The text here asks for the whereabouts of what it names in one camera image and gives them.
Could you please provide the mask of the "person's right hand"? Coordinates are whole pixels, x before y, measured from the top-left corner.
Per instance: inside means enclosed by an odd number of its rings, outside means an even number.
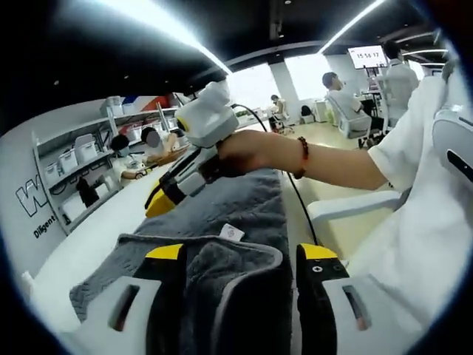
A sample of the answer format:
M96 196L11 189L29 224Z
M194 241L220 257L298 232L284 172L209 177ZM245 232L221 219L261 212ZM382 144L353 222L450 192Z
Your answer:
M213 176L235 178L259 169L278 169L301 178L307 171L308 145L305 140L272 132L243 130L217 144Z

